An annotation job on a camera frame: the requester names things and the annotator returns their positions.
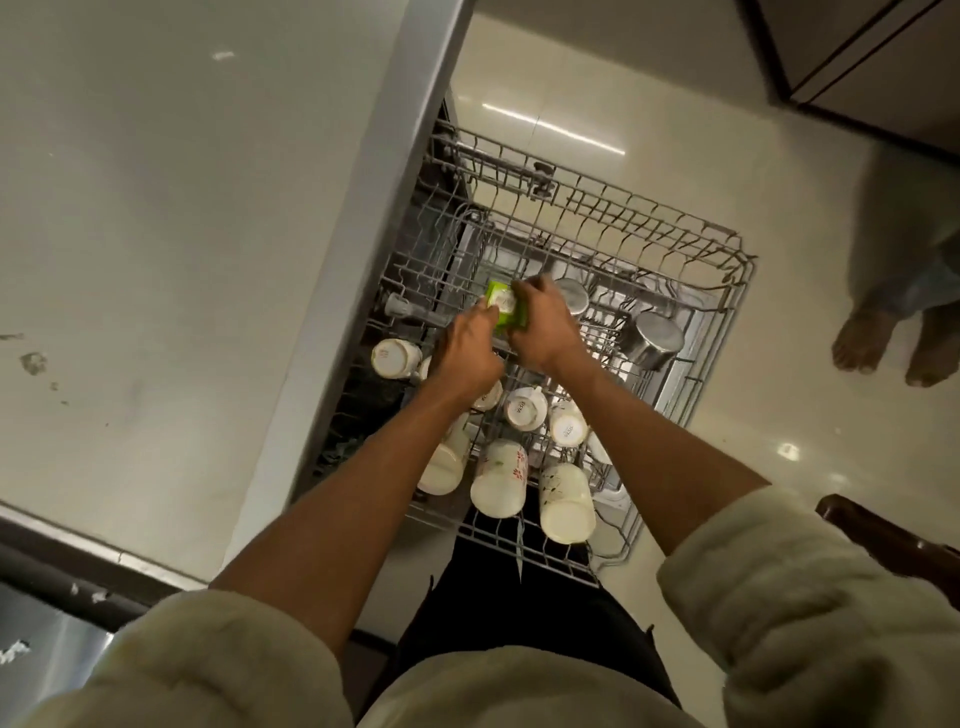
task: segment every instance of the dishwasher rack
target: dishwasher rack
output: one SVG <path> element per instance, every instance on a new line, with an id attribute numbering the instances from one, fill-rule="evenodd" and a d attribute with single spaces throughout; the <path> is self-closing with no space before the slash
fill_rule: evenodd
<path id="1" fill-rule="evenodd" d="M 590 303 L 580 328 L 592 355 L 624 387 L 685 425 L 753 271 L 754 258 L 734 231 L 438 121 L 314 475 L 331 473 L 416 389 L 416 382 L 372 373 L 373 344 L 397 336 L 429 353 L 440 332 L 436 326 L 473 305 L 490 280 L 541 272 L 586 287 Z M 390 294 L 427 315 L 385 315 Z M 646 309 L 672 318 L 684 331 L 684 349 L 659 372 L 641 371 L 616 349 L 619 331 Z M 417 491 L 408 516 L 596 584 L 598 571 L 627 559 L 642 520 L 615 469 L 594 459 L 585 445 L 558 448 L 545 426 L 527 433 L 510 428 L 503 403 L 516 388 L 539 385 L 551 403 L 569 396 L 556 382 L 520 367 L 505 340 L 494 344 L 506 360 L 504 397 L 495 409 L 470 417 L 474 439 L 464 482 L 449 496 Z M 476 458 L 500 436 L 527 448 L 531 489 L 547 463 L 584 468 L 598 515 L 586 548 L 537 538 L 536 524 L 524 514 L 494 525 L 475 517 L 464 522 Z M 533 490 L 530 498 L 536 498 Z"/>

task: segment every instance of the hand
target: hand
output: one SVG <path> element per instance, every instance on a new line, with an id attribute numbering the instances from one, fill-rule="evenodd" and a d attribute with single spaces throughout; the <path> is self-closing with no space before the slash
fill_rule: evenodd
<path id="1" fill-rule="evenodd" d="M 589 356 L 580 327 L 549 276 L 515 280 L 513 287 L 517 297 L 526 302 L 527 328 L 508 331 L 510 345 L 519 353 L 524 367 L 560 379 L 566 360 Z"/>
<path id="2" fill-rule="evenodd" d="M 503 359 L 493 352 L 499 316 L 495 305 L 480 301 L 453 320 L 433 352 L 427 382 L 454 397 L 463 411 L 503 376 Z"/>

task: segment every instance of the white countertop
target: white countertop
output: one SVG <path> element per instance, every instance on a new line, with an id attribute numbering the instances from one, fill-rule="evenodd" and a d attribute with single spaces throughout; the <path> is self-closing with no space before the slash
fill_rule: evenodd
<path id="1" fill-rule="evenodd" d="M 3 6 L 0 501 L 219 569 L 405 8 Z"/>

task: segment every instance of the white cup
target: white cup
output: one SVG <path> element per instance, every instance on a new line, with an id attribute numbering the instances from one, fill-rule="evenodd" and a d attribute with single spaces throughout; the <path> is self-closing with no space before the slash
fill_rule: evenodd
<path id="1" fill-rule="evenodd" d="M 384 339 L 370 354 L 373 370 L 385 379 L 413 376 L 422 359 L 420 347 L 403 339 Z"/>
<path id="2" fill-rule="evenodd" d="M 480 460 L 470 500 L 484 516 L 509 519 L 526 498 L 527 451 L 510 440 L 494 440 Z"/>
<path id="3" fill-rule="evenodd" d="M 540 474 L 540 529 L 558 544 L 581 544 L 597 525 L 587 474 L 570 463 Z"/>
<path id="4" fill-rule="evenodd" d="M 587 421 L 580 408 L 570 400 L 550 408 L 550 437 L 561 448 L 576 448 L 587 439 Z"/>
<path id="5" fill-rule="evenodd" d="M 457 418 L 437 445 L 426 470 L 420 476 L 420 488 L 431 496 L 452 493 L 464 478 L 464 468 L 470 457 L 470 436 L 467 428 L 468 415 Z"/>
<path id="6" fill-rule="evenodd" d="M 423 358 L 423 361 L 417 368 L 417 376 L 420 377 L 420 381 L 425 381 L 427 374 L 430 372 L 430 362 L 433 361 L 432 356 L 426 356 Z"/>
<path id="7" fill-rule="evenodd" d="M 546 420 L 547 401 L 537 387 L 520 387 L 507 398 L 507 420 L 520 432 L 532 432 Z"/>
<path id="8" fill-rule="evenodd" d="M 503 397 L 503 385 L 498 379 L 490 392 L 473 403 L 473 409 L 477 412 L 489 412 L 500 403 L 501 397 Z"/>
<path id="9" fill-rule="evenodd" d="M 593 430 L 591 430 L 587 436 L 587 449 L 590 451 L 593 459 L 598 463 L 603 463 L 604 465 L 613 464 L 613 461 L 607 454 L 607 449 L 603 447 L 603 443 L 600 442 L 600 438 L 597 437 L 597 433 Z"/>

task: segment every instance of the stainless steel vessel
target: stainless steel vessel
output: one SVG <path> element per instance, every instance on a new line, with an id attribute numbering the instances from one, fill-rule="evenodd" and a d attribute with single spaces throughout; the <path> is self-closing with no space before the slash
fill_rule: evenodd
<path id="1" fill-rule="evenodd" d="M 684 331 L 666 316 L 640 311 L 617 338 L 617 347 L 640 369 L 658 372 L 684 348 Z"/>

